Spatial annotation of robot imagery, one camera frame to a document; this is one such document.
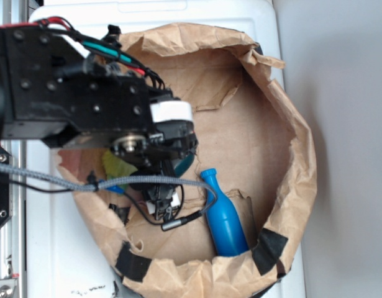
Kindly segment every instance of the brown paper bag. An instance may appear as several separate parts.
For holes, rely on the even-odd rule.
[[[175,96],[192,104],[197,158],[183,178],[215,167],[234,202],[248,252],[216,256],[200,218],[162,232],[130,211],[125,226],[108,208],[128,205],[100,191],[75,193],[79,212],[123,283],[144,297],[250,297],[289,272],[316,196],[316,157],[307,123],[278,84],[275,58],[259,55],[244,33],[170,24],[121,35],[123,50],[151,67]],[[62,175],[104,178],[101,150],[61,151]],[[186,187],[181,216],[200,209],[202,189]]]

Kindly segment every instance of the teal wire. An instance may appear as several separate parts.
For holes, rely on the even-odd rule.
[[[89,48],[94,48],[100,52],[103,52],[105,54],[108,54],[108,55],[111,55],[111,56],[114,56],[114,57],[117,57],[117,51],[115,50],[112,50],[111,48],[106,48],[104,47],[103,45],[98,45],[96,43],[93,43],[93,42],[87,42],[87,41],[84,41],[82,43],[83,45],[85,45],[86,47],[89,47]],[[121,54],[120,55],[120,59],[125,61],[125,62],[128,62],[128,63],[131,63],[132,60],[129,58],[129,57],[126,57],[125,55]]]

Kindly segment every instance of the black metal bracket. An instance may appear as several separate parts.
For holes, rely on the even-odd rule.
[[[10,154],[0,148],[0,163],[9,164]],[[11,218],[9,175],[0,173],[0,228]]]

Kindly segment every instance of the robotic arm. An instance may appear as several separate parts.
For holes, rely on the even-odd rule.
[[[117,30],[110,27],[112,34]],[[83,58],[63,36],[90,55]],[[59,17],[0,27],[0,139],[110,148],[138,169],[136,175],[180,177],[198,145],[191,106],[120,46],[112,35],[87,37]],[[155,205],[156,219],[171,220],[177,185],[132,187]]]

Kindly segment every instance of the plastic container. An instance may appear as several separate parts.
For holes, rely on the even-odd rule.
[[[237,256],[248,250],[245,234],[232,201],[221,191],[216,169],[201,173],[203,180],[217,193],[217,202],[207,211],[207,221],[219,256]],[[207,203],[212,202],[209,192]]]

